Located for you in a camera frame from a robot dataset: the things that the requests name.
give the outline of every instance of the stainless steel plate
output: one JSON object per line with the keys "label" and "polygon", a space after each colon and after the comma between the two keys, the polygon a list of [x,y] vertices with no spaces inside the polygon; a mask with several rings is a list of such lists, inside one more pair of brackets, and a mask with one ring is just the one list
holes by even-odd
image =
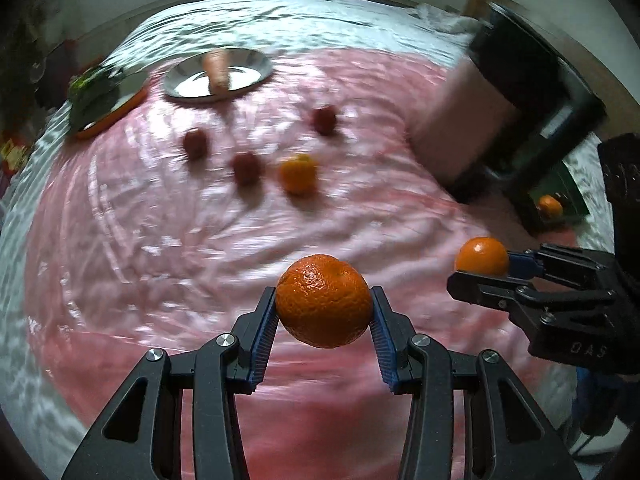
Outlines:
{"label": "stainless steel plate", "polygon": [[82,132],[114,113],[140,92],[147,82],[149,74],[146,70],[126,76],[118,85],[97,98],[93,99],[85,108],[75,110],[71,108],[69,117],[69,133]]}
{"label": "stainless steel plate", "polygon": [[273,72],[268,57],[257,50],[228,48],[229,92],[214,95],[209,92],[209,78],[202,68],[204,54],[190,57],[174,66],[164,76],[164,93],[188,102],[217,101],[231,98],[260,84]]}

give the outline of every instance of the orange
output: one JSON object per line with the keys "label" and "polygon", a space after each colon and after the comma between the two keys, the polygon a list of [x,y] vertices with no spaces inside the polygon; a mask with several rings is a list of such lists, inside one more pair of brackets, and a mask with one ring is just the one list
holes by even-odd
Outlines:
{"label": "orange", "polygon": [[276,287],[276,312],[287,331],[317,348],[355,341],[369,326],[373,305],[367,282],[327,254],[296,261]]}
{"label": "orange", "polygon": [[509,255],[495,238],[471,238],[460,248],[454,268],[474,274],[502,276],[509,272]]}
{"label": "orange", "polygon": [[287,193],[305,195],[316,190],[318,165],[305,153],[288,158],[280,164],[280,183]]}
{"label": "orange", "polygon": [[562,216],[562,204],[551,195],[543,195],[538,200],[538,209],[547,218]]}

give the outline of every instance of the black bracket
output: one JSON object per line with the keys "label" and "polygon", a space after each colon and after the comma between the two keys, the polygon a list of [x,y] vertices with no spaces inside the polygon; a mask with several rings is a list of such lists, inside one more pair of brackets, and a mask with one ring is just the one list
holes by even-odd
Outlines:
{"label": "black bracket", "polygon": [[[466,480],[579,480],[560,438],[497,352],[448,351],[415,333],[382,288],[371,295],[383,380],[393,393],[413,396],[399,480],[449,480],[455,389],[465,391]],[[185,389],[193,389],[195,477],[249,480],[234,396],[262,381],[277,323],[270,287],[254,312],[199,350],[169,356],[151,349],[89,428],[63,480],[179,480]]]}
{"label": "black bracket", "polygon": [[[613,254],[543,244],[510,253],[511,277],[455,272],[452,298],[509,313],[533,356],[609,374],[640,373],[640,317]],[[533,277],[567,287],[541,292]]]}

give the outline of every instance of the pink fabric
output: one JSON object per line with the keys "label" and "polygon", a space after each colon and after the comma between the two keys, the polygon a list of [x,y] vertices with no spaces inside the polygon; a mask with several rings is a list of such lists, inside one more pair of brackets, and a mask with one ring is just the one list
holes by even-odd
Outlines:
{"label": "pink fabric", "polygon": [[[383,286],[417,330],[456,351],[495,348],[535,386],[546,363],[527,354],[520,330],[445,290],[458,248],[487,234],[485,219],[511,247],[536,243],[500,199],[455,203],[408,148],[444,70],[365,50],[274,66],[255,91],[199,108],[164,99],[160,68],[143,105],[60,152],[31,226],[24,309],[33,351],[71,409],[91,424],[147,348],[199,348],[313,253]],[[309,125],[325,104],[340,110],[335,138]],[[188,164],[180,140],[194,126],[210,132],[212,153]],[[266,174],[260,189],[238,193],[228,163],[247,149]],[[277,183],[278,161],[297,152],[321,168],[314,198],[291,199]],[[327,351],[279,327],[264,383],[238,398],[252,479],[395,478],[409,402],[382,383],[368,334]],[[183,430],[188,444],[188,421]],[[193,471],[187,459],[184,469]]]}

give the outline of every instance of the red fruit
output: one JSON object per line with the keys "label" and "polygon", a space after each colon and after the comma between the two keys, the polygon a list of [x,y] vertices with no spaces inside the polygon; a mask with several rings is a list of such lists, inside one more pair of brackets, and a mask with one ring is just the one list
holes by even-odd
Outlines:
{"label": "red fruit", "polygon": [[315,108],[311,117],[314,129],[320,135],[330,136],[335,133],[335,126],[338,123],[336,117],[338,110],[333,105],[324,108]]}
{"label": "red fruit", "polygon": [[257,184],[262,176],[262,163],[253,152],[236,153],[231,160],[231,168],[238,186]]}
{"label": "red fruit", "polygon": [[209,155],[209,137],[204,130],[192,128],[184,134],[182,147],[189,160],[203,158]]}

